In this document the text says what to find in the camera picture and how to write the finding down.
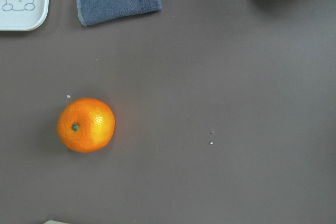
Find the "orange fruit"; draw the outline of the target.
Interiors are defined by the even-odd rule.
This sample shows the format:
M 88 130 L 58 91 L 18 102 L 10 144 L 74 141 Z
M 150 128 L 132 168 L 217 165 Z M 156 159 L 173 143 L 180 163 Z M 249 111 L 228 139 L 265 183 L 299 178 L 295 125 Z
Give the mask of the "orange fruit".
M 93 98 L 70 102 L 61 112 L 57 133 L 72 151 L 90 153 L 104 148 L 112 139 L 115 117 L 110 107 Z

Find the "cream rabbit tray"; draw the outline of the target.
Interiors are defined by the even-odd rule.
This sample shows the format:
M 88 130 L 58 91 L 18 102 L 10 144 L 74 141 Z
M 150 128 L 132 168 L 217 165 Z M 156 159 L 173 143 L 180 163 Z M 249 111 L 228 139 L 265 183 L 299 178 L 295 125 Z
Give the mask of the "cream rabbit tray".
M 31 31 L 48 14 L 49 0 L 1 0 L 1 31 Z

